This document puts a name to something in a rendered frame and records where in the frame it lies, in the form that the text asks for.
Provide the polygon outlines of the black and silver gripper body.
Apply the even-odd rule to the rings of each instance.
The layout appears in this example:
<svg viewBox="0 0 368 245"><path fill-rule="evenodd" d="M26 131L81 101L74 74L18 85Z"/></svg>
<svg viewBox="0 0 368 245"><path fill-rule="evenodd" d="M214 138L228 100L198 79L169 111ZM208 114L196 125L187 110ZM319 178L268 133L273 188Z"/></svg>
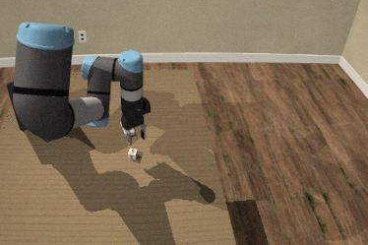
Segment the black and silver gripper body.
<svg viewBox="0 0 368 245"><path fill-rule="evenodd" d="M146 98L143 98L144 84L139 92L138 91L123 92L123 89L120 87L120 93L121 93L121 111L122 111L121 124L124 127L124 129L130 130L140 125L143 125L144 124L143 115L151 112L150 102Z"/></svg>

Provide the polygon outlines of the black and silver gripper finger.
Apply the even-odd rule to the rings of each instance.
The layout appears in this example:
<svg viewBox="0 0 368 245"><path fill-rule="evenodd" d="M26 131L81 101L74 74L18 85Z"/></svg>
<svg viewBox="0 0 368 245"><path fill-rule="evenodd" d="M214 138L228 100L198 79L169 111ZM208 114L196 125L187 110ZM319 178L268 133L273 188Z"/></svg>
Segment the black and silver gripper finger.
<svg viewBox="0 0 368 245"><path fill-rule="evenodd" d="M122 126L122 128L124 129L123 126ZM130 130L125 130L125 132L127 133L127 143L129 144L129 146L132 146L131 132L130 132Z"/></svg>
<svg viewBox="0 0 368 245"><path fill-rule="evenodd" d="M143 140L145 140L145 139L146 139L146 128L147 128L147 126L146 126L146 124L144 123L144 124L142 125L142 130L141 130L141 137L143 138Z"/></svg>

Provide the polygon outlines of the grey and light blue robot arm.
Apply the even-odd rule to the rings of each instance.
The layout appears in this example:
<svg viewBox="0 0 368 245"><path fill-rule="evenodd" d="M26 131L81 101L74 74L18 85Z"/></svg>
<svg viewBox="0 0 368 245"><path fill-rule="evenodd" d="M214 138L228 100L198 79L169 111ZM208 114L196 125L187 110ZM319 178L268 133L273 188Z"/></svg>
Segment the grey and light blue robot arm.
<svg viewBox="0 0 368 245"><path fill-rule="evenodd" d="M143 86L141 53L124 51L119 58L88 56L82 63L82 77L88 80L87 97L69 99L74 42L70 27L37 23L19 26L14 108L22 124L42 139L62 138L86 124L107 126L111 82L120 82L128 92Z"/></svg>

